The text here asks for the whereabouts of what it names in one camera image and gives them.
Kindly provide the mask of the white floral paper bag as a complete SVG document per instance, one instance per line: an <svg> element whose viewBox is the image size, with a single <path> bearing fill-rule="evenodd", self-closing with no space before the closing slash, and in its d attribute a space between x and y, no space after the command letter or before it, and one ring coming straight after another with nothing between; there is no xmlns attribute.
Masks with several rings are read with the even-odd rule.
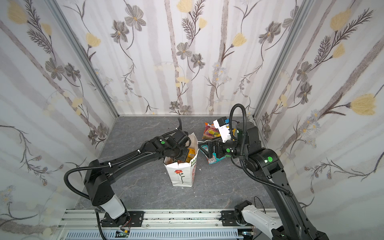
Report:
<svg viewBox="0 0 384 240"><path fill-rule="evenodd" d="M189 134L189 137L192 142L188 149L189 151L193 150L193 158L190 157L191 154L188 154L186 162L176 161L170 157L165 157L165 160L163 161L174 187L192 187L195 179L199 152L198 140L195 133Z"/></svg>

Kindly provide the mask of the teal snack bag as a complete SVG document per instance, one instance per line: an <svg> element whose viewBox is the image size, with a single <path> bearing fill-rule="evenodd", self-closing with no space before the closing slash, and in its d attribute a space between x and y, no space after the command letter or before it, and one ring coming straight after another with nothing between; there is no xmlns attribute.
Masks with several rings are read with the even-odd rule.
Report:
<svg viewBox="0 0 384 240"><path fill-rule="evenodd" d="M209 165L218 163L219 161L221 161L227 157L230 157L230 155L224 155L221 158L218 158L217 154L214 152L212 153L212 157L209 157L209 146L206 144L199 145L199 150L205 155Z"/></svg>

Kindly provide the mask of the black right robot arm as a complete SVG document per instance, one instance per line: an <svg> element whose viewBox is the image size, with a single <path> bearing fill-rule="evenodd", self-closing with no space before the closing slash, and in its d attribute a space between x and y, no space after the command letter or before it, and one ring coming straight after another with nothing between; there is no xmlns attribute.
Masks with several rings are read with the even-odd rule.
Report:
<svg viewBox="0 0 384 240"><path fill-rule="evenodd" d="M237 224L250 224L271 240L327 240L327 234L311 223L300 206L277 153L262 147L258 128L247 123L245 107L235 104L229 118L220 119L219 125L229 130L230 139L215 138L200 143L199 149L209 159L227 156L238 159L240 169L264 186L280 217L274 220L245 201L235 207Z"/></svg>

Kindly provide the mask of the pink orange candy bag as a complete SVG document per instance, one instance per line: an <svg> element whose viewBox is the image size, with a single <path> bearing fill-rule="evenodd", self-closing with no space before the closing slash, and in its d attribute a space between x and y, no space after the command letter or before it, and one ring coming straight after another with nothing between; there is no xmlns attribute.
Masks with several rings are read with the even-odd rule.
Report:
<svg viewBox="0 0 384 240"><path fill-rule="evenodd" d="M220 137L221 134L217 128L215 128L214 125L210 125L208 123L205 123L205 130L203 133L203 140L212 140L214 138Z"/></svg>

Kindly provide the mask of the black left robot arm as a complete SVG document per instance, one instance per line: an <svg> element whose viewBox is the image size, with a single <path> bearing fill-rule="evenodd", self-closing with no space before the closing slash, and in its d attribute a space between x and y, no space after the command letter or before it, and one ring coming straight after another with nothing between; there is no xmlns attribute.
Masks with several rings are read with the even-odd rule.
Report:
<svg viewBox="0 0 384 240"><path fill-rule="evenodd" d="M113 220L127 215L128 211L122 201L112 189L123 174L128 173L146 163L165 159L166 157L178 161L185 161L188 157L192 140L182 128L181 118L179 126L173 131L144 142L139 149L109 162L92 161L87 167L77 167L67 171L64 183L73 193L88 199L92 205L106 212ZM84 186L87 193L77 190L69 181L69 176L75 172L86 172Z"/></svg>

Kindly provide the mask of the orange yellow snack bag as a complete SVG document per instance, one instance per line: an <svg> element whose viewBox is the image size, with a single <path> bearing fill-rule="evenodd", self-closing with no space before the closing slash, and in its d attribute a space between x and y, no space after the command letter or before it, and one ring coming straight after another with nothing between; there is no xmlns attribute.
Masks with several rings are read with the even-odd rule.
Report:
<svg viewBox="0 0 384 240"><path fill-rule="evenodd" d="M188 150L189 151L188 151L186 162L190 163L191 160L196 156L196 151L194 148L188 148Z"/></svg>

